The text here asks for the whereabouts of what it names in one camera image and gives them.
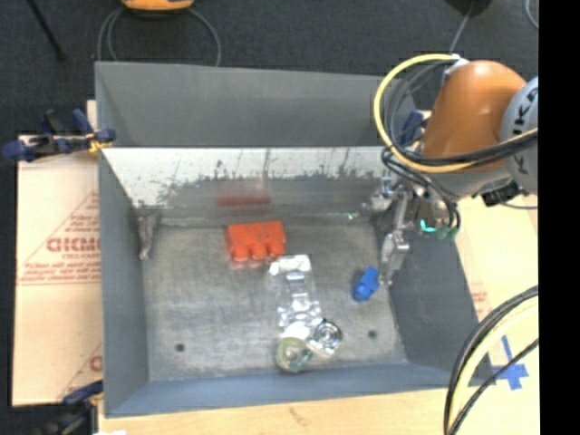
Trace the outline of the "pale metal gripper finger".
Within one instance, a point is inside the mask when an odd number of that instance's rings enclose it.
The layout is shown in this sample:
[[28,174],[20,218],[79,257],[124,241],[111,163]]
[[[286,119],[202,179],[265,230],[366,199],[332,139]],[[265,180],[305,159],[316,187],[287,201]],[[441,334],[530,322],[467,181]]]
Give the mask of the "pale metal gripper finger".
[[387,234],[382,241],[381,247],[379,281],[382,285],[388,282],[392,251],[393,251],[392,234]]
[[401,269],[405,257],[410,250],[410,242],[402,234],[395,234],[392,236],[393,250],[391,253],[391,273],[390,273],[390,283],[395,274]]

